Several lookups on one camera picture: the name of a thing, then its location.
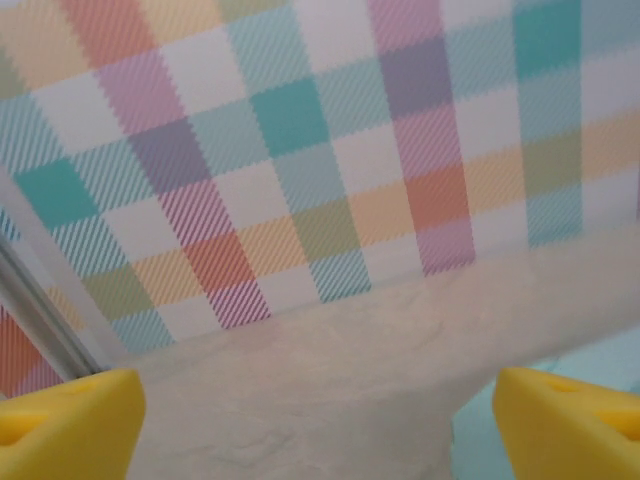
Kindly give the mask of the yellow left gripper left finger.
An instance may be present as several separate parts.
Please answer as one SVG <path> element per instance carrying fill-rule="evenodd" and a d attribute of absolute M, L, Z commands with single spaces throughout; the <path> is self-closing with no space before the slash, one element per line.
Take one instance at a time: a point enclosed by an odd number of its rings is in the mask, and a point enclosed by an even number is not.
<path fill-rule="evenodd" d="M 146 411 L 140 376 L 114 369 L 1 402 L 3 479 L 124 479 Z"/>

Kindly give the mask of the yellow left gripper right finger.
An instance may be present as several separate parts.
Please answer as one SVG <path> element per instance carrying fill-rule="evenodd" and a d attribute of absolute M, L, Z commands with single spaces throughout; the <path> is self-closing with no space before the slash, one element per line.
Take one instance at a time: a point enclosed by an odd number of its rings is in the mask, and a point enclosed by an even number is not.
<path fill-rule="evenodd" d="M 497 376 L 497 427 L 517 479 L 637 479 L 639 396 L 512 367 Z"/>

